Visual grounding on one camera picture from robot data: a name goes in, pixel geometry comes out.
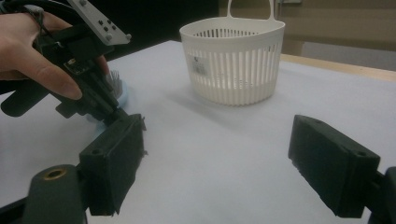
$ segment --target fingernail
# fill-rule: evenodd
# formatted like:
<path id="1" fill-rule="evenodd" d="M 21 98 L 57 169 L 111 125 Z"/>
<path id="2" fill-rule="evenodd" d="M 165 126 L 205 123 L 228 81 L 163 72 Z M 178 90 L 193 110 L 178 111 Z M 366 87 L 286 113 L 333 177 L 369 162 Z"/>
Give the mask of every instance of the fingernail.
<path id="1" fill-rule="evenodd" d="M 61 95 L 72 100 L 78 100 L 82 97 L 82 92 L 77 85 L 65 83 Z"/>

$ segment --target white tablecloth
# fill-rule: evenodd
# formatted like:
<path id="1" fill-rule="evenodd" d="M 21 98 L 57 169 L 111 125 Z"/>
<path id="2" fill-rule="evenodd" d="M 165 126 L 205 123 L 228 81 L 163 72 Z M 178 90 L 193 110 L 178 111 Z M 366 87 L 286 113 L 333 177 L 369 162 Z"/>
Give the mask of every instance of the white tablecloth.
<path id="1" fill-rule="evenodd" d="M 208 102 L 190 84 L 182 47 L 165 42 L 109 63 L 129 87 L 125 110 L 146 117 L 148 152 L 118 216 L 90 223 L 367 223 L 335 217 L 288 159 L 296 114 L 321 119 L 396 165 L 396 83 L 281 62 L 258 104 Z M 64 119 L 49 96 L 20 118 L 0 113 L 0 206 L 30 179 L 78 164 L 93 123 Z"/>

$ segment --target basket handle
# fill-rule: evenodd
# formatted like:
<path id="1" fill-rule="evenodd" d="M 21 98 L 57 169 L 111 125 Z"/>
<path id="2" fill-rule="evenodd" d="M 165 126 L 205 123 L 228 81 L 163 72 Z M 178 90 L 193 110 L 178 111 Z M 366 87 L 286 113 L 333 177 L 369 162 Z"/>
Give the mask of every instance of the basket handle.
<path id="1" fill-rule="evenodd" d="M 228 1 L 228 8 L 227 8 L 227 17 L 232 18 L 233 16 L 231 15 L 231 2 L 233 0 L 229 0 Z M 274 1 L 273 0 L 268 0 L 270 2 L 270 8 L 271 8 L 271 15 L 270 18 L 268 18 L 268 20 L 274 21 L 275 17 L 274 17 Z"/>

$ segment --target table surface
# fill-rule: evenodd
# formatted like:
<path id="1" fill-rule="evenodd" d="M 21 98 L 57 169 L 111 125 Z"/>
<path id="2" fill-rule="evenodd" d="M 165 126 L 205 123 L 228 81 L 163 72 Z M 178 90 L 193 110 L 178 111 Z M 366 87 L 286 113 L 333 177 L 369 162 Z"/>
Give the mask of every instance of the table surface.
<path id="1" fill-rule="evenodd" d="M 128 86 L 124 109 L 146 118 L 148 155 L 114 217 L 90 223 L 367 223 L 335 217 L 288 159 L 296 114 L 321 119 L 396 164 L 396 82 L 282 61 L 276 91 L 255 105 L 217 105 L 190 84 L 182 46 L 165 42 L 109 62 Z M 77 164 L 93 139 L 47 97 L 20 118 L 0 113 L 0 206 L 30 179 Z"/>

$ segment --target plastic basket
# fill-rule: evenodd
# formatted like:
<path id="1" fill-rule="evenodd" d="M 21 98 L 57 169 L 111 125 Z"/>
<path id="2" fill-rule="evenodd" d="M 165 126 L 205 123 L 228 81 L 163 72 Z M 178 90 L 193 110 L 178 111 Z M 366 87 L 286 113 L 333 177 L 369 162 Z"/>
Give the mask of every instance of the plastic basket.
<path id="1" fill-rule="evenodd" d="M 274 93 L 285 23 L 226 17 L 196 21 L 180 35 L 191 84 L 206 99 L 224 105 L 249 105 Z"/>

